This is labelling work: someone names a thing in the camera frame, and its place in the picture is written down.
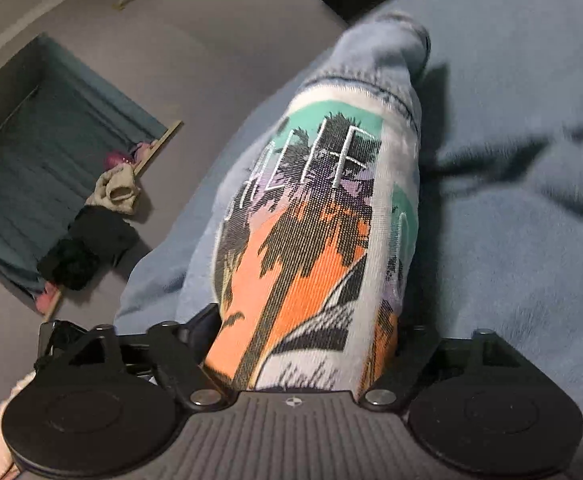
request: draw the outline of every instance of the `palm tree print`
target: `palm tree print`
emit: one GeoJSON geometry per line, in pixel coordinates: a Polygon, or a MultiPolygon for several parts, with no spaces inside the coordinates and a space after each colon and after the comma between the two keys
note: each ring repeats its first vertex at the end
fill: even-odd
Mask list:
{"type": "MultiPolygon", "coordinates": [[[[329,114],[318,126],[315,146],[309,145],[305,130],[293,130],[272,179],[272,186],[284,187],[265,192],[255,204],[255,210],[268,207],[275,211],[281,205],[285,208],[258,248],[258,254],[262,256],[260,276],[274,270],[275,266],[280,266],[280,272],[236,370],[232,382],[234,388],[249,387],[290,287],[297,278],[311,274],[327,245],[334,244],[344,267],[353,264],[357,249],[367,247],[371,221],[369,199],[373,192],[370,166],[375,161],[380,142],[371,136],[354,134],[340,179],[334,185],[336,163],[350,127],[359,128],[360,125],[355,117],[329,114]]],[[[232,254],[240,254],[240,249],[244,251],[246,245],[237,245],[232,254]]],[[[233,255],[232,261],[236,262],[237,257],[233,255]]],[[[230,288],[224,291],[223,301],[231,294],[230,284],[230,288]]]]}
{"type": "MultiPolygon", "coordinates": [[[[288,118],[283,118],[278,126],[276,135],[279,135],[287,125],[288,118]]],[[[227,309],[232,305],[232,277],[240,265],[249,242],[248,209],[241,208],[240,202],[245,193],[253,191],[253,182],[245,182],[238,190],[230,204],[229,214],[222,226],[217,254],[221,261],[214,267],[214,289],[219,300],[220,315],[224,317],[227,309]]]]}

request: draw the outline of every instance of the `black round pad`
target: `black round pad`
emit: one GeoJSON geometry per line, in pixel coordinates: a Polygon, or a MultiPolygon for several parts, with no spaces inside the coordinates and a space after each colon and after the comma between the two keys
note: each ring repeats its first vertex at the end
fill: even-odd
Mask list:
{"type": "Polygon", "coordinates": [[[542,384],[471,384],[458,377],[422,391],[409,427],[437,458],[486,476],[556,472],[583,432],[577,406],[542,384]]]}
{"type": "Polygon", "coordinates": [[[32,383],[3,416],[16,462],[56,478],[124,472],[156,454],[175,427],[171,397],[134,376],[98,386],[32,383]]]}

